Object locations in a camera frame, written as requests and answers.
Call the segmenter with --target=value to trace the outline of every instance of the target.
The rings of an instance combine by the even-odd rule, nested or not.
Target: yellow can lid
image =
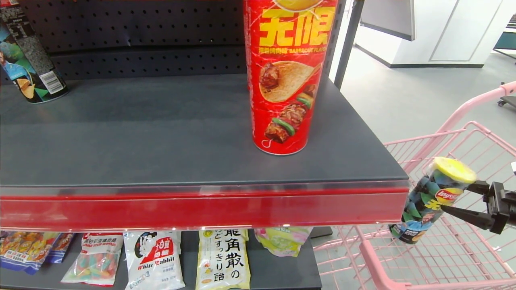
[[[433,164],[436,169],[455,181],[471,184],[477,180],[477,174],[458,160],[436,157]]]

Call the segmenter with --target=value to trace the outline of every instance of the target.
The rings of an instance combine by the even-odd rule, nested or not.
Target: black pegboard wall
[[[241,0],[21,0],[20,4],[49,53],[244,44]]]
[[[21,0],[65,80],[246,73],[241,0]],[[323,68],[329,75],[345,0]],[[2,84],[12,84],[3,71]]]
[[[65,79],[246,73],[242,47],[133,50],[53,57]]]

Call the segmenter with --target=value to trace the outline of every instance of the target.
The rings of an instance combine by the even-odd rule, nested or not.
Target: barcode
[[[57,78],[57,75],[53,71],[49,71],[39,76],[46,89],[49,90],[50,94],[56,93],[64,89],[61,81]]]

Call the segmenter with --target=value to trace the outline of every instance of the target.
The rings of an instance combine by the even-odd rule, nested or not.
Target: store shelf
[[[310,240],[303,245],[299,256],[276,257],[270,254],[250,232],[247,255],[251,269],[251,289],[321,289],[321,280]],[[195,289],[197,272],[198,232],[183,232],[181,242],[181,268],[186,284],[185,290]],[[91,290],[98,286],[83,284],[62,284],[61,278],[70,268],[80,252],[80,239],[76,237],[62,264],[44,264],[33,276],[24,272],[2,269],[0,287],[23,290]],[[125,289],[127,266],[125,254],[120,258],[113,290]]]
[[[321,81],[307,147],[272,156],[252,142],[246,82],[244,74],[84,80],[41,105],[2,86],[2,228],[399,219],[408,177],[333,83]]]

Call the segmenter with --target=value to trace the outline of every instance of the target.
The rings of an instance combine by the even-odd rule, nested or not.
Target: potato chip can
[[[245,0],[252,136],[270,154],[308,141],[337,0]]]
[[[429,174],[410,191],[401,223],[389,225],[391,233],[401,241],[416,244],[443,214],[441,205],[453,205],[476,179],[475,172],[460,161],[434,158]]]
[[[68,92],[19,4],[0,7],[0,66],[30,103],[54,100]]]

